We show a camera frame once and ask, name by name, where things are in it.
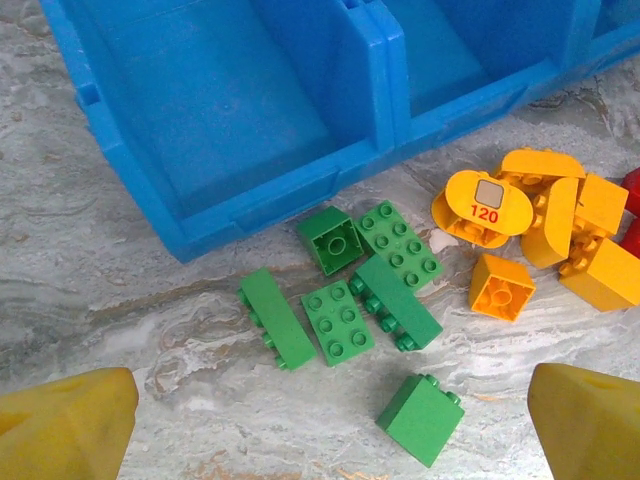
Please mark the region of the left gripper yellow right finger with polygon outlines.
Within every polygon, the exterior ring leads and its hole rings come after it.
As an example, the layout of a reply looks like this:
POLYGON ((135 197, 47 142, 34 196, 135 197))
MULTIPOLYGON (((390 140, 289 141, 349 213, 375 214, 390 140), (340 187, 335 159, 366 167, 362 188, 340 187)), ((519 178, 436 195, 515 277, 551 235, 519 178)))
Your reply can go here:
POLYGON ((637 381, 541 363, 527 405, 555 479, 639 477, 637 381))

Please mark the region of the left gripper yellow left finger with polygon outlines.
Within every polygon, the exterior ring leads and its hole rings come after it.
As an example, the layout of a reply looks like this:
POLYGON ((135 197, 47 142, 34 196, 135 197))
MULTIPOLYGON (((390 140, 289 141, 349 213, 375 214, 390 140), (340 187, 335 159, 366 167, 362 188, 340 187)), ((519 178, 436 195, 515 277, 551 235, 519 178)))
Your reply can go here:
POLYGON ((102 368, 1 396, 3 479, 115 479, 134 426, 132 372, 102 368))

